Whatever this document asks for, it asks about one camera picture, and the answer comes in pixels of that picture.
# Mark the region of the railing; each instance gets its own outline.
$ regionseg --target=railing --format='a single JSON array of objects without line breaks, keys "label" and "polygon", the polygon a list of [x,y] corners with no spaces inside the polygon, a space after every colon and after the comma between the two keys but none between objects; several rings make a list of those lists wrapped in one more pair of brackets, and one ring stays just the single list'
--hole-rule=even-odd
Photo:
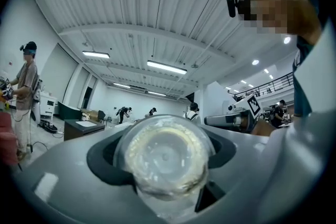
[{"label": "railing", "polygon": [[250,95],[251,93],[254,93],[256,97],[259,97],[265,94],[269,94],[269,93],[282,90],[284,88],[290,87],[291,85],[293,85],[293,73],[292,72],[288,73],[287,75],[282,76],[281,78],[275,79],[269,83],[265,83],[258,87],[246,90],[244,92],[240,92],[238,94],[233,94],[233,95],[236,100],[237,98],[239,99],[244,98]]}]

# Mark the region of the fluorescent light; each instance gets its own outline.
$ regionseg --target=fluorescent light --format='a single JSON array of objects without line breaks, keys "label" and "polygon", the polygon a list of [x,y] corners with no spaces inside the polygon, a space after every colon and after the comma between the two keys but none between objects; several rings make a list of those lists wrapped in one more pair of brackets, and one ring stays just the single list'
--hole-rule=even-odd
[{"label": "fluorescent light", "polygon": [[114,84],[114,85],[117,85],[117,86],[120,86],[120,87],[130,88],[129,86],[122,85],[122,84],[119,84],[119,83],[113,83],[113,84]]},{"label": "fluorescent light", "polygon": [[185,70],[185,69],[165,65],[165,64],[159,63],[159,62],[147,61],[147,65],[150,66],[150,67],[156,67],[156,68],[172,71],[172,72],[175,72],[175,73],[179,73],[179,74],[182,74],[182,75],[187,73],[187,70]]},{"label": "fluorescent light", "polygon": [[101,57],[101,58],[110,58],[109,54],[105,52],[95,52],[95,51],[83,51],[83,54],[86,56],[94,56],[94,57]]},{"label": "fluorescent light", "polygon": [[156,94],[156,95],[160,95],[160,96],[166,96],[165,94],[161,94],[161,93],[157,93],[157,92],[148,92],[148,93]]},{"label": "fluorescent light", "polygon": [[283,43],[288,44],[290,42],[290,37],[285,37]]}]

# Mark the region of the ceiling light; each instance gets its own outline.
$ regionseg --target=ceiling light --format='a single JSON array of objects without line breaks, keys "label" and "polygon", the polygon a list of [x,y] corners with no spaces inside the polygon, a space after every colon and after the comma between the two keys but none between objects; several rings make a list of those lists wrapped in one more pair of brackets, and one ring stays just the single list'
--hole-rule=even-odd
[{"label": "ceiling light", "polygon": [[161,93],[157,93],[157,92],[148,92],[148,93],[156,94],[156,95],[160,95],[160,96],[166,96],[165,94],[161,94]]},{"label": "ceiling light", "polygon": [[156,67],[156,68],[172,71],[172,72],[175,72],[175,73],[179,73],[179,74],[182,74],[182,75],[187,73],[187,70],[185,70],[185,69],[165,65],[165,64],[159,63],[159,62],[147,61],[147,65],[150,66],[150,67]]},{"label": "ceiling light", "polygon": [[86,55],[86,56],[94,56],[94,57],[100,57],[100,58],[110,58],[110,55],[106,54],[105,52],[83,51],[83,54]]},{"label": "ceiling light", "polygon": [[285,37],[283,43],[288,44],[290,42],[290,37]]},{"label": "ceiling light", "polygon": [[113,84],[114,84],[114,85],[117,85],[117,86],[120,86],[120,87],[130,88],[129,86],[122,85],[122,84],[119,84],[119,83],[113,83]]}]

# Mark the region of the man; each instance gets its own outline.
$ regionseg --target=man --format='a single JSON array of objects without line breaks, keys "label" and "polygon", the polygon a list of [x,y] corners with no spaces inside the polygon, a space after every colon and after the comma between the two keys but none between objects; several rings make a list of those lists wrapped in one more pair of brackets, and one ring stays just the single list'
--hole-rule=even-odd
[{"label": "man", "polygon": [[[318,14],[318,0],[239,0],[237,8],[243,20],[273,28],[279,34],[298,36],[299,51],[294,60],[293,72],[317,43],[325,22],[325,17]],[[309,102],[295,77],[293,83],[295,116],[305,117],[311,112]],[[265,122],[259,121],[257,125],[256,130],[262,132],[258,134],[270,134],[272,128]]]},{"label": "man", "polygon": [[148,114],[145,115],[145,117],[148,117],[148,116],[153,116],[154,112],[156,112],[156,108],[152,108]]},{"label": "man", "polygon": [[190,111],[183,114],[182,117],[191,120],[195,124],[201,124],[201,118],[197,114],[198,104],[193,102],[190,104]]},{"label": "man", "polygon": [[11,85],[17,85],[17,90],[13,91],[16,95],[16,113],[14,132],[18,138],[18,160],[21,161],[27,153],[27,147],[30,149],[30,108],[32,106],[33,92],[32,86],[37,79],[37,67],[35,65],[35,55],[37,46],[31,41],[23,49],[24,65],[20,69],[16,78],[9,82]]},{"label": "man", "polygon": [[123,108],[122,110],[120,110],[120,112],[119,112],[119,117],[120,117],[119,124],[121,124],[122,121],[124,120],[124,115],[128,118],[130,117],[129,111],[132,111],[132,108]]},{"label": "man", "polygon": [[285,105],[285,101],[284,100],[280,100],[279,105],[273,111],[274,118],[271,121],[271,123],[272,123],[272,125],[275,128],[279,128],[279,126],[282,124],[282,121],[284,120],[283,110],[282,110],[282,108],[284,107],[284,105]]}]

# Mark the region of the white pants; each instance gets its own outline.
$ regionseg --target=white pants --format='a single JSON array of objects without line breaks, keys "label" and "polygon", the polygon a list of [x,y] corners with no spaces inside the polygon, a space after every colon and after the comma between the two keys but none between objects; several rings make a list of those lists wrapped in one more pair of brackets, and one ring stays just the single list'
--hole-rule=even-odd
[{"label": "white pants", "polygon": [[18,139],[18,149],[21,152],[27,151],[27,144],[30,144],[30,110],[16,110],[14,116],[14,133]]}]

